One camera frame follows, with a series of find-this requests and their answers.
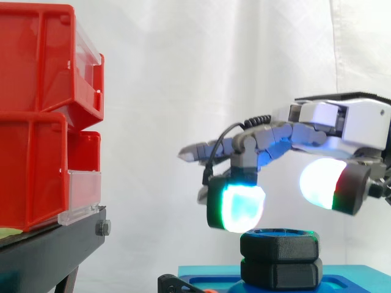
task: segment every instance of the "metal bolt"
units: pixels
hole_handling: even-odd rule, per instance
[[[167,293],[176,293],[177,289],[174,286],[170,286],[167,288]]]
[[[97,236],[109,236],[111,232],[111,221],[100,220],[95,226],[95,234]]]

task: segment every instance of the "robotic hand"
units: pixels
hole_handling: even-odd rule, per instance
[[[257,186],[257,174],[289,150],[329,157],[306,166],[300,178],[303,196],[354,215],[368,196],[391,204],[390,121],[391,100],[377,95],[297,99],[273,116],[232,125],[217,141],[187,146],[179,157],[205,166],[198,202],[207,205],[213,228],[242,233],[259,222],[265,193]],[[243,132],[224,138],[236,126]],[[226,159],[231,167],[213,176],[213,165]]]

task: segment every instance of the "black cable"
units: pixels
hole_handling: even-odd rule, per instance
[[[271,122],[271,115],[262,115],[262,116],[257,116],[254,118],[250,118],[244,121],[244,123],[235,123],[232,124],[230,127],[228,127],[218,138],[216,141],[216,144],[214,145],[212,152],[210,154],[208,162],[205,164],[205,169],[203,171],[203,176],[202,176],[202,184],[203,185],[208,185],[209,184],[209,178],[213,176],[213,160],[214,157],[216,156],[217,150],[224,139],[224,137],[230,132],[233,128],[240,126],[241,129],[246,130],[252,127],[260,126],[262,124],[270,124]]]
[[[235,123],[232,124],[230,127],[228,127],[218,138],[216,143],[214,144],[214,147],[212,149],[212,152],[210,154],[208,162],[205,164],[205,170],[203,171],[203,176],[202,176],[202,184],[203,185],[208,185],[209,184],[209,177],[213,176],[213,160],[214,157],[216,156],[217,149],[219,148],[222,140],[224,137],[230,132],[233,128],[240,126],[241,129],[245,130],[245,126],[242,123]]]
[[[244,127],[246,129],[260,126],[262,124],[269,124],[271,122],[271,115],[262,115],[244,121]]]

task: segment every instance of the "black clamp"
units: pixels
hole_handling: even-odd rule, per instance
[[[205,293],[201,289],[179,279],[174,275],[161,275],[158,278],[158,293]]]

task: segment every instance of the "plastic drawer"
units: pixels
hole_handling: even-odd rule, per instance
[[[98,212],[99,133],[69,132],[60,113],[0,112],[0,137],[0,228],[29,231],[64,212],[68,225]]]
[[[0,64],[0,110],[60,112],[75,130],[102,121],[104,59],[72,6],[0,2]]]

